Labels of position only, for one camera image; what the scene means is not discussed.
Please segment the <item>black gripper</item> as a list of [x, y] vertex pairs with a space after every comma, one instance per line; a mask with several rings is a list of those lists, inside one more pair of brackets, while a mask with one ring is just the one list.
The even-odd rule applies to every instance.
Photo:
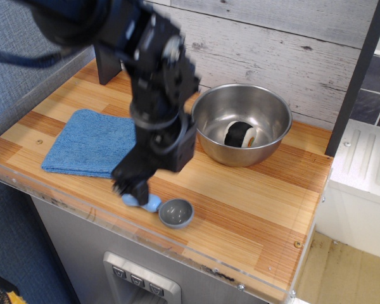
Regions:
[[180, 172], [193, 158], [196, 126], [191, 116], [179, 113], [172, 125], [160, 130], [136, 127], [137, 142], [113, 169], [113, 191], [131, 194], [140, 206], [149, 201], [147, 180], [159, 169]]

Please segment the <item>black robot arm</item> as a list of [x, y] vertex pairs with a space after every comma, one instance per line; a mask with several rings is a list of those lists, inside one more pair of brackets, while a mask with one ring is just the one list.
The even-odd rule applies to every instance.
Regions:
[[130, 76], [136, 144], [111, 174], [140, 205], [159, 169], [179, 172], [194, 155], [196, 127], [185, 102], [200, 80], [180, 29], [142, 1], [27, 1], [43, 35], [63, 47], [92, 45]]

